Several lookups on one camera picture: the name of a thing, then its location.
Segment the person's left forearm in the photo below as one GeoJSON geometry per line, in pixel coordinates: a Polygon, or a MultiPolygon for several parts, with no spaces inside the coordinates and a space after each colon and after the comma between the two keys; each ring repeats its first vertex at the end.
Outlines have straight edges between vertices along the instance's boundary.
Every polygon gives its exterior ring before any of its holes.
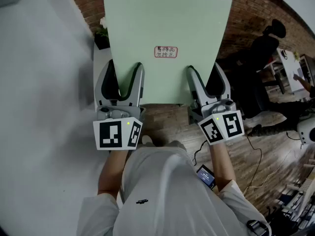
{"type": "Polygon", "coordinates": [[[115,200],[122,184],[122,175],[131,150],[110,152],[99,176],[97,194],[110,194],[115,200]]]}

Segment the person's white shoe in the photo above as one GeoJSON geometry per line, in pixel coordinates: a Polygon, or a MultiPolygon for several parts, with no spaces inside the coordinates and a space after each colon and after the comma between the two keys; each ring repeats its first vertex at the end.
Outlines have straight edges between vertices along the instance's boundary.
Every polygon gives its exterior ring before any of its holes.
{"type": "Polygon", "coordinates": [[[143,135],[141,138],[141,144],[146,147],[154,147],[153,140],[148,135],[143,135]]]}

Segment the black screen device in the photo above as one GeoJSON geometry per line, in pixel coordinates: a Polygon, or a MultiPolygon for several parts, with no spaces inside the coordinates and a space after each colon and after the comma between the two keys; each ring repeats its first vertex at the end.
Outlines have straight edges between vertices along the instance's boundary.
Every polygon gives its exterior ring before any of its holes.
{"type": "Polygon", "coordinates": [[[211,190],[216,186],[214,173],[205,165],[201,165],[196,173],[211,190]]]}

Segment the white background desk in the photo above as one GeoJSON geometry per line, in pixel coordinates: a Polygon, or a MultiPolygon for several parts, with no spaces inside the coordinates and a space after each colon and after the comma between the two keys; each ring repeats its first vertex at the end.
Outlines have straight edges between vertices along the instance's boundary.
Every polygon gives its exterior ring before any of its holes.
{"type": "Polygon", "coordinates": [[[315,61],[313,58],[302,55],[299,60],[297,60],[293,52],[281,48],[277,49],[277,53],[283,64],[293,93],[304,89],[298,81],[293,79],[294,74],[297,74],[308,81],[312,86],[315,86],[315,61]]]}

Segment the white round machine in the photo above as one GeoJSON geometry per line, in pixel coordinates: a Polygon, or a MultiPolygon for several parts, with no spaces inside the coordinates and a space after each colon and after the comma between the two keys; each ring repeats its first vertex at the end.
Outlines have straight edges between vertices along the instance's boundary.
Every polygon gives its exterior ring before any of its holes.
{"type": "Polygon", "coordinates": [[[297,132],[302,145],[315,143],[315,117],[301,120],[297,124],[297,132]]]}

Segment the cluttered equipment cart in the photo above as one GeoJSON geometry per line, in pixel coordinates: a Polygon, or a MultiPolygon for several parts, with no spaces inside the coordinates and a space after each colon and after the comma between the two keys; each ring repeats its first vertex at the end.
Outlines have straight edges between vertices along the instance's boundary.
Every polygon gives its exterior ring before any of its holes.
{"type": "Polygon", "coordinates": [[[272,236],[315,236],[315,159],[309,159],[304,167],[311,170],[305,180],[287,185],[288,191],[276,205],[267,207],[272,236]]]}

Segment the black office chair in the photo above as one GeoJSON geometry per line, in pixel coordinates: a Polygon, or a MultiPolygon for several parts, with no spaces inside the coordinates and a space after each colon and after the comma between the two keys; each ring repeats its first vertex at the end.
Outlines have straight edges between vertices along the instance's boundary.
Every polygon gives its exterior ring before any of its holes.
{"type": "Polygon", "coordinates": [[[245,61],[234,70],[233,88],[243,119],[253,118],[268,110],[270,100],[266,87],[278,86],[281,93],[284,93],[284,86],[278,75],[274,76],[273,81],[263,82],[258,74],[258,71],[269,63],[269,59],[279,46],[279,41],[271,35],[279,38],[286,36],[285,26],[277,19],[273,19],[262,36],[253,41],[245,55],[245,61]]]}

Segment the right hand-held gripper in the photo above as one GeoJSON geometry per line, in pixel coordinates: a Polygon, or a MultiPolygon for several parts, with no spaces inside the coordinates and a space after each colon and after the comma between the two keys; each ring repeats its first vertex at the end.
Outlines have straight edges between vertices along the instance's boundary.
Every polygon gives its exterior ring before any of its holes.
{"type": "Polygon", "coordinates": [[[188,66],[188,85],[197,107],[188,107],[189,123],[197,124],[210,145],[244,135],[241,112],[230,97],[229,81],[217,62],[206,87],[199,73],[188,66]]]}

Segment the pale green cloth sheet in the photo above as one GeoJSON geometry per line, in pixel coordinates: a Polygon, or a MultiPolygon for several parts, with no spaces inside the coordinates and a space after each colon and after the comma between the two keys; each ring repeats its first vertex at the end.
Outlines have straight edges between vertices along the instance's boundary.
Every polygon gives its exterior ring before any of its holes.
{"type": "Polygon", "coordinates": [[[104,0],[111,54],[122,93],[144,67],[141,104],[190,104],[186,68],[207,83],[232,0],[104,0]]]}

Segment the person's light trousers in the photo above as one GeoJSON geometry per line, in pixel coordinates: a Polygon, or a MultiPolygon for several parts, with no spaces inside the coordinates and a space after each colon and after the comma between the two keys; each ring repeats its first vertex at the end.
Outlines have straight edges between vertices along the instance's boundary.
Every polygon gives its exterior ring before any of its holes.
{"type": "Polygon", "coordinates": [[[168,143],[166,146],[167,147],[178,147],[178,148],[183,149],[184,151],[187,151],[186,147],[179,141],[172,141],[172,142],[168,143]]]}

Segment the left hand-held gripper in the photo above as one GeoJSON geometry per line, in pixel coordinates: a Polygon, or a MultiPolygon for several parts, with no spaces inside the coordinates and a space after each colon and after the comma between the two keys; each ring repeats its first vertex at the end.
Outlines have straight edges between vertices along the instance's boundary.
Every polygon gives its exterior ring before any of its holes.
{"type": "Polygon", "coordinates": [[[138,62],[127,95],[121,97],[113,60],[109,60],[102,69],[94,89],[97,120],[93,122],[93,127],[98,150],[136,149],[143,125],[141,117],[144,109],[140,108],[139,102],[143,94],[144,75],[143,64],[138,62]]]}

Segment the black flower pot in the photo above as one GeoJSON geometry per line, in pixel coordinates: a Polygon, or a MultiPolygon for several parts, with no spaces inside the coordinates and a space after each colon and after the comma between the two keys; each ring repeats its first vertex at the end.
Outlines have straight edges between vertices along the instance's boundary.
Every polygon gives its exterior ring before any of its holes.
{"type": "Polygon", "coordinates": [[[94,36],[94,42],[99,50],[110,48],[108,36],[96,33],[94,36]]]}

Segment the person's right forearm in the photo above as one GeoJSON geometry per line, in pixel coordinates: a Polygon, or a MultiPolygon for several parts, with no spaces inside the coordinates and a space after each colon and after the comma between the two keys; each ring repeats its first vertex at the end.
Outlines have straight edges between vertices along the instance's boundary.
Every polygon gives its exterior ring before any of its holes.
{"type": "Polygon", "coordinates": [[[209,146],[215,182],[218,191],[222,191],[232,180],[236,181],[235,172],[225,143],[209,146]]]}

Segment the person's white shirt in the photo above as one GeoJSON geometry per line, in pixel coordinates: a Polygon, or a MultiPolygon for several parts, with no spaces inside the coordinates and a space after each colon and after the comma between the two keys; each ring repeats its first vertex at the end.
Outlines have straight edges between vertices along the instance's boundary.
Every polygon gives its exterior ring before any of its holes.
{"type": "Polygon", "coordinates": [[[222,177],[216,194],[180,147],[141,147],[127,160],[119,207],[108,190],[86,197],[77,236],[271,236],[264,216],[236,181],[222,177]]]}

